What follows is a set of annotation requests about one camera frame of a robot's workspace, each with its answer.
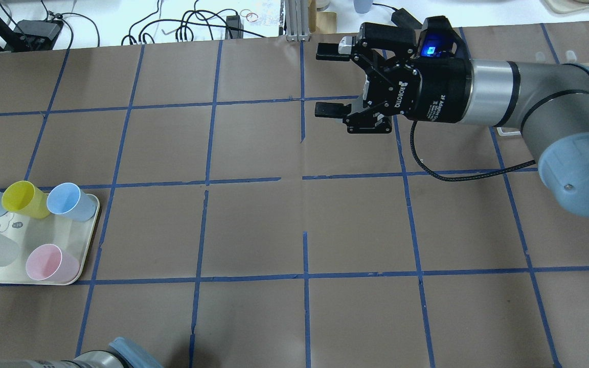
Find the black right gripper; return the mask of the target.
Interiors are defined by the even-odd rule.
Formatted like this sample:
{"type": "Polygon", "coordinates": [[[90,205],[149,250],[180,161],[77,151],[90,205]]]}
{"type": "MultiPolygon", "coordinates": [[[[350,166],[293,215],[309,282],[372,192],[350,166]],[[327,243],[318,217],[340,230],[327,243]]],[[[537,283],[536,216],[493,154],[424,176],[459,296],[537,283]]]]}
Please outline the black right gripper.
{"type": "Polygon", "coordinates": [[[390,133],[391,119],[458,123],[467,111],[472,64],[446,16],[426,18],[421,30],[363,23],[357,35],[319,43],[316,60],[353,61],[367,86],[353,103],[316,102],[314,116],[341,119],[350,134],[390,133]]]}

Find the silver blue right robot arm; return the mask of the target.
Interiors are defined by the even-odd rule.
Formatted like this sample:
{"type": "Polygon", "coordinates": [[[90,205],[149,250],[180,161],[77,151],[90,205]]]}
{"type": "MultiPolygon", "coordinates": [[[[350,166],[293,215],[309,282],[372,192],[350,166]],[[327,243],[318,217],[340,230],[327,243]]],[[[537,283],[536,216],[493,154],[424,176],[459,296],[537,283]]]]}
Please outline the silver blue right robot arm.
{"type": "Polygon", "coordinates": [[[390,133],[395,115],[412,121],[414,160],[441,181],[474,181],[537,165],[566,211],[589,217],[589,66],[476,60],[445,16],[420,31],[363,23],[358,34],[318,44],[316,58],[352,61],[365,72],[352,103],[317,102],[319,118],[339,119],[350,134],[390,133]],[[517,129],[531,161],[487,174],[447,177],[419,158],[419,122],[517,129]]]}

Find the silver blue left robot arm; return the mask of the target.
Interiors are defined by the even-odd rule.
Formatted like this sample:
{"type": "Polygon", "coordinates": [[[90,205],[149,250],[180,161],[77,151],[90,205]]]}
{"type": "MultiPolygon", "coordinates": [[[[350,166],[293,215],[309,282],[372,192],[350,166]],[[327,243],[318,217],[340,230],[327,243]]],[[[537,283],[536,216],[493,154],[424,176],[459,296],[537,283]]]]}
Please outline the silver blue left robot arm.
{"type": "Polygon", "coordinates": [[[9,228],[1,232],[19,245],[18,256],[0,267],[0,360],[73,360],[83,346],[90,299],[88,270],[91,232],[56,235],[49,231],[9,228]],[[33,280],[26,273],[30,254],[43,244],[55,244],[64,257],[74,257],[66,280],[33,280]]]}

